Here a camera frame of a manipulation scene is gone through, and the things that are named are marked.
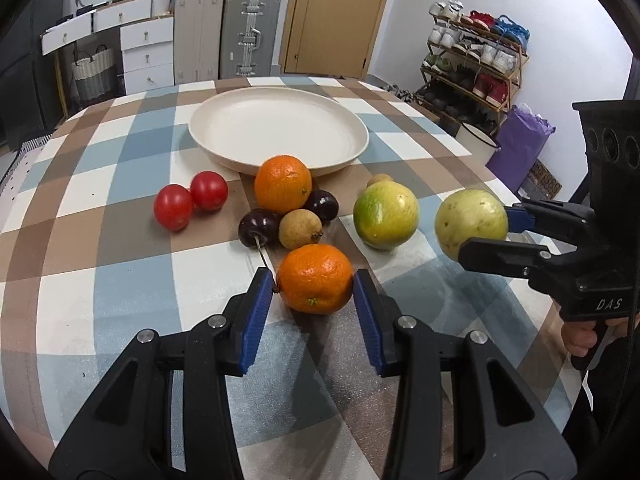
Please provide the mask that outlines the right hand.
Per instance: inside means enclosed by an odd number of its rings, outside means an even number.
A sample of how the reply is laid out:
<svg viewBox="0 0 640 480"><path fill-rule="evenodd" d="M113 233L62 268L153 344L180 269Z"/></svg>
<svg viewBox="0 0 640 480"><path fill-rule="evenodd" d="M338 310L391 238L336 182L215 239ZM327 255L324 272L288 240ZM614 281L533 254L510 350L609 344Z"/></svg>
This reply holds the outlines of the right hand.
<svg viewBox="0 0 640 480"><path fill-rule="evenodd" d="M626 318L610 318L606 325L612 328L613 340L627 336ZM583 358L598 342L596 322L565 322L561 328L561 337L566 351L571 356Z"/></svg>

